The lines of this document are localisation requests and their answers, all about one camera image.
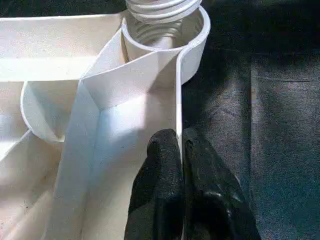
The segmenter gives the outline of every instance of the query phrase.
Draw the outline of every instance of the dark gray cloth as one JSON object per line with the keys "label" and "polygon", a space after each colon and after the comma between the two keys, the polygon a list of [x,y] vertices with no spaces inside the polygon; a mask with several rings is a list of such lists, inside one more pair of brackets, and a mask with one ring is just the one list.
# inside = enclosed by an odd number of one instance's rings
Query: dark gray cloth
{"label": "dark gray cloth", "polygon": [[200,69],[182,88],[184,127],[238,177],[262,239],[319,239],[317,13],[308,3],[208,11]]}

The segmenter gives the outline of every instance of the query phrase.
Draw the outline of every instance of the gray fabric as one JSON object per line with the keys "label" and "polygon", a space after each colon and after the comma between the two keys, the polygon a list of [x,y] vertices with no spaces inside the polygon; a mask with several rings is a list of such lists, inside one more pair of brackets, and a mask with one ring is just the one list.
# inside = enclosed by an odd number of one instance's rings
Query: gray fabric
{"label": "gray fabric", "polygon": [[238,177],[262,239],[320,239],[320,21],[296,2],[207,2],[211,33],[182,88],[184,127]]}
{"label": "gray fabric", "polygon": [[320,55],[210,57],[183,88],[184,126],[239,178],[262,239],[319,239]]}

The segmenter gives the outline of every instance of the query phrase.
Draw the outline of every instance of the black fabric surface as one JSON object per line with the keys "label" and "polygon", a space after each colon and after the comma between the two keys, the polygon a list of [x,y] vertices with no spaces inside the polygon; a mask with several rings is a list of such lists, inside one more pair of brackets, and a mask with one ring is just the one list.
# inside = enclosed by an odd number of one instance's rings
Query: black fabric surface
{"label": "black fabric surface", "polygon": [[260,240],[242,189],[210,143],[183,132],[186,240]]}
{"label": "black fabric surface", "polygon": [[[262,239],[320,239],[319,1],[203,0],[211,32],[184,127],[237,176]],[[116,13],[124,0],[2,0],[1,17]]]}
{"label": "black fabric surface", "polygon": [[185,193],[177,135],[155,133],[147,158],[134,179],[125,240],[180,240]]}

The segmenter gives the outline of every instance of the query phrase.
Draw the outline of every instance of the plastic compartment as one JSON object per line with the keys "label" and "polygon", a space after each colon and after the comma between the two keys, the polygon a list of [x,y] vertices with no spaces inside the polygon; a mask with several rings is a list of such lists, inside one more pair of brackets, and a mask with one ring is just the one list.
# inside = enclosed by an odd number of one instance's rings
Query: plastic compartment
{"label": "plastic compartment", "polygon": [[0,82],[0,239],[40,239],[61,152],[28,130],[23,82]]}
{"label": "plastic compartment", "polygon": [[[192,25],[202,23],[192,29],[197,35],[169,49],[135,41],[124,19],[81,79],[43,239],[123,239],[132,183],[150,137],[172,128],[181,140],[180,85],[198,69],[210,29],[202,8],[199,15]],[[115,46],[121,57],[108,58]],[[188,56],[178,57],[184,49]]]}
{"label": "plastic compartment", "polygon": [[174,34],[130,19],[0,18],[0,44],[12,46],[1,50],[0,126],[20,126],[0,132],[1,239],[123,239],[149,138],[172,128],[181,141],[180,85],[199,67],[209,17],[200,7]]}
{"label": "plastic compartment", "polygon": [[123,13],[0,18],[0,81],[78,80]]}

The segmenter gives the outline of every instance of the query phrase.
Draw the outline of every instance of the white plastic part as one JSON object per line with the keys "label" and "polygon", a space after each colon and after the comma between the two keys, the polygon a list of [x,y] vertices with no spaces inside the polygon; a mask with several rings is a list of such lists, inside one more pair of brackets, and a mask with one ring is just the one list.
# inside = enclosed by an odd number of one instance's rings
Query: white plastic part
{"label": "white plastic part", "polygon": [[0,81],[78,80],[122,18],[123,12],[0,18]]}
{"label": "white plastic part", "polygon": [[26,81],[21,113],[26,125],[47,142],[63,142],[78,81]]}
{"label": "white plastic part", "polygon": [[14,140],[0,158],[0,239],[123,239],[149,138],[172,128],[181,146],[180,86],[199,67],[207,13],[152,26],[127,11],[0,18],[0,28],[13,32],[0,33],[12,46],[1,49],[0,86],[15,89],[4,100],[0,91],[0,104],[14,100],[0,114],[22,126],[15,138],[3,132]]}
{"label": "white plastic part", "polygon": [[48,218],[52,201],[43,195],[53,192],[60,155],[29,130],[0,160],[1,239],[32,240],[27,236],[42,235],[41,219]]}
{"label": "white plastic part", "polygon": [[125,0],[129,12],[146,24],[166,24],[193,13],[201,0]]}
{"label": "white plastic part", "polygon": [[201,6],[186,18],[166,24],[147,25],[129,14],[125,16],[121,29],[129,60],[154,51],[177,55],[182,49],[193,46],[192,55],[184,60],[188,75],[181,84],[191,79],[199,68],[211,28],[210,18]]}
{"label": "white plastic part", "polygon": [[20,112],[22,82],[0,82],[0,159],[28,130]]}

